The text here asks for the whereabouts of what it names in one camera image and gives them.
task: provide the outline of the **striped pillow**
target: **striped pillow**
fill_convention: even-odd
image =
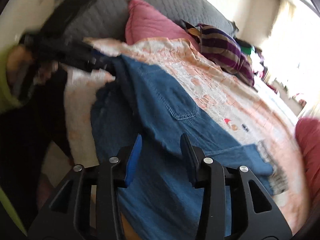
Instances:
[[[199,24],[200,31],[183,21],[187,33],[197,37],[201,45],[201,54],[218,64],[224,71],[235,75],[248,86],[254,85],[252,66],[240,46],[228,34],[211,25]]]

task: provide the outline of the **denim jacket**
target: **denim jacket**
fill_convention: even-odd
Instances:
[[[272,193],[268,182],[272,167],[261,159],[256,146],[241,146],[197,106],[174,77],[157,65],[124,55],[110,57],[108,64],[116,81],[97,93],[91,111],[92,134],[100,162],[142,134],[135,178],[119,192],[121,210],[142,239],[195,239],[203,190],[192,188],[188,181],[180,150],[182,133],[223,166],[248,166]],[[229,235],[229,197],[226,204]]]

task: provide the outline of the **yellow-green sleeve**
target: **yellow-green sleeve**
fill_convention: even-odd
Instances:
[[[6,64],[8,53],[11,49],[12,46],[0,52],[0,114],[21,106],[19,100],[11,95],[7,83]]]
[[[17,98],[13,97],[10,92],[10,88],[7,83],[7,74],[6,74],[6,63],[8,53],[12,47],[9,47],[0,52],[0,114],[5,111],[8,111],[12,108],[21,106],[21,103]],[[14,207],[12,206],[10,200],[5,195],[3,190],[0,187],[0,202],[3,205],[4,209],[12,219],[12,221],[16,224],[16,226],[25,234],[27,232],[21,222],[18,214],[16,213]]]
[[[0,187],[0,201],[1,201],[1,204],[3,205],[5,211],[7,212],[9,217],[12,219],[12,221],[16,224],[16,226],[21,230],[22,233],[27,235],[27,231],[24,228],[23,223],[21,222],[18,214],[16,213],[16,211],[15,211],[14,207],[12,206],[10,200],[5,195],[5,193],[3,192],[1,187]]]

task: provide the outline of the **pink pillow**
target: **pink pillow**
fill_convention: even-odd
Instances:
[[[320,120],[315,118],[301,118],[296,125],[296,139],[303,154],[311,200],[319,201]]]
[[[130,17],[125,27],[127,44],[132,45],[141,39],[154,37],[166,37],[169,40],[185,38],[200,51],[194,38],[152,5],[143,0],[131,0],[128,7]]]

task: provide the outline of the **peach floral bedspread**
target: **peach floral bedspread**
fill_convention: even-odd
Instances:
[[[139,41],[132,46],[113,39],[86,39],[86,41],[106,55],[116,56],[122,53],[148,64],[159,65],[179,81],[199,107],[241,144],[264,140],[271,155],[283,167],[289,184],[289,190],[276,195],[274,200],[292,232],[295,234],[301,228],[309,212],[302,155],[294,138],[294,125],[280,110],[269,107],[255,90],[240,82],[235,76],[223,72],[218,65],[204,58],[185,39],[170,41],[167,38],[152,38]],[[108,73],[105,77],[104,82],[112,80]],[[94,91],[102,86],[101,83],[96,86],[92,85],[93,83],[89,82],[89,85],[84,86],[95,87]],[[85,126],[91,131],[88,123],[90,120],[84,117],[90,116],[89,109],[95,101],[95,98],[83,99],[84,90],[80,91],[78,96],[76,90],[65,93],[65,102],[75,101],[75,98],[78,98],[78,101],[81,101],[80,105],[88,105],[81,107],[83,113],[79,114],[78,118],[73,118],[77,126],[79,122],[86,122],[84,126],[78,130],[72,129],[74,124],[67,120],[72,154],[78,162],[81,162],[82,158],[77,158],[79,151],[73,150],[72,145],[81,149],[83,142],[76,135],[83,132],[81,130]],[[73,114],[72,104],[69,104],[66,106],[66,118]],[[90,152],[95,153],[95,149],[88,151],[86,148],[86,159],[89,158]]]

